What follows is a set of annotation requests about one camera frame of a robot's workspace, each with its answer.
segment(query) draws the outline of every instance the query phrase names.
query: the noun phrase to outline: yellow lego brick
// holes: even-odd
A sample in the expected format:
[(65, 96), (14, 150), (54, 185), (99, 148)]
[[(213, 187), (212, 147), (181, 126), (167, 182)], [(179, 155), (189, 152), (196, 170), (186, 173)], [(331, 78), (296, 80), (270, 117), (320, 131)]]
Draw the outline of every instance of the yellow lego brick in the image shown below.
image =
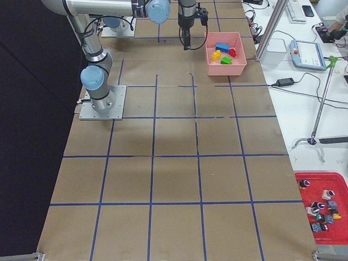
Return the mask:
[(212, 61), (216, 61), (221, 57), (221, 51), (217, 50), (216, 52), (213, 53), (212, 55)]

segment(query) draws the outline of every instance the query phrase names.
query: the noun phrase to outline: white container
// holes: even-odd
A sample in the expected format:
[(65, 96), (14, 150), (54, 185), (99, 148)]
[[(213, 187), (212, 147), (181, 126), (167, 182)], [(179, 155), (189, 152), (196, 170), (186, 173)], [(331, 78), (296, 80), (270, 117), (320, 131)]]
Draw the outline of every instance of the white container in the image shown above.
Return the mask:
[(267, 49), (261, 57), (262, 64), (278, 65), (287, 53), (287, 47), (283, 39), (271, 39)]

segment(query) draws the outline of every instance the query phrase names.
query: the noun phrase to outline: person's hand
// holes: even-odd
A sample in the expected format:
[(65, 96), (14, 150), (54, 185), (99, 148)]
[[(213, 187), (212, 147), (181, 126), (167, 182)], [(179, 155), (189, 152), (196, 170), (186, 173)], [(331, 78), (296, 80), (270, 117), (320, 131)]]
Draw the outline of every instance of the person's hand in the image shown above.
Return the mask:
[(337, 30), (340, 31), (342, 29), (343, 24), (340, 24), (338, 22), (335, 22), (333, 25), (331, 25), (331, 27), (329, 28), (329, 32)]

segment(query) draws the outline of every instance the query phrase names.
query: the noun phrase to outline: white table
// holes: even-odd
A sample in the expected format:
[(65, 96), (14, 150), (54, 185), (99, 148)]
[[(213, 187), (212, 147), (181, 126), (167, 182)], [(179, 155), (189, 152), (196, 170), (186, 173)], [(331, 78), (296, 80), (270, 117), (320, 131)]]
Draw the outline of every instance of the white table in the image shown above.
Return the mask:
[[(302, 5), (311, 5), (309, 0), (299, 0)], [(271, 7), (264, 10), (255, 10), (255, 22), (259, 26), (266, 27), (269, 17), (273, 11), (273, 4), (275, 0), (270, 0)], [(312, 31), (312, 26), (320, 21), (314, 8), (312, 8), (315, 16), (308, 17), (306, 24), (293, 24), (289, 22), (286, 11), (282, 15), (276, 30), (284, 31), (292, 35), (296, 40), (313, 41), (315, 33)], [(289, 48), (291, 37), (275, 32), (273, 38), (281, 38), (285, 40), (287, 49)], [(322, 43), (319, 36), (316, 38), (321, 46), (324, 57), (330, 55), (341, 56), (337, 47), (332, 43)], [(347, 61), (340, 59), (334, 68), (333, 77), (328, 89), (327, 99), (340, 100), (348, 102), (348, 85), (345, 83), (343, 75)], [(293, 65), (290, 54), (287, 54), (283, 61), (276, 67), (269, 65), (262, 65), (264, 76), (268, 84), (273, 84), (276, 80), (281, 78), (292, 77), (295, 81), (300, 80), (305, 72), (316, 75), (321, 79), (319, 89), (319, 96), (321, 97), (324, 89), (328, 70), (314, 71), (306, 69), (298, 69)], [(318, 87), (318, 80), (312, 76), (305, 76), (304, 79), (295, 85), (287, 88), (287, 90), (295, 92), (304, 92), (307, 94), (316, 95), (315, 91)], [(316, 146), (302, 143), (297, 148), (291, 149), (294, 143), (300, 138), (309, 138), (316, 119), (319, 108), (319, 102), (316, 98), (304, 97), (300, 95), (293, 95), (287, 92), (270, 89), (270, 95), (275, 107), (275, 111), (279, 120), (284, 141), (290, 156), (291, 164), (294, 171), (333, 171), (340, 173), (345, 177), (348, 183), (348, 143), (319, 145), (324, 148), (325, 162), (322, 163), (319, 159), (320, 151)], [(347, 107), (348, 105), (332, 103), (339, 107)], [(324, 106), (318, 131), (316, 133), (316, 140), (319, 143), (319, 138), (328, 138), (335, 136), (348, 136), (348, 110), (334, 109), (329, 106)]]

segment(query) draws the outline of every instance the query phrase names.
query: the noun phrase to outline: black background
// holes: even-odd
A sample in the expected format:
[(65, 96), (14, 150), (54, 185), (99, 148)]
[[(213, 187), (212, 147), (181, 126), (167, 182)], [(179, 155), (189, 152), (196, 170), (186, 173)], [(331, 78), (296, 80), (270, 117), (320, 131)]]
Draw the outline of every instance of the black background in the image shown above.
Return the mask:
[(81, 89), (81, 52), (67, 18), (40, 0), (0, 6), (0, 256), (10, 256), (36, 251)]

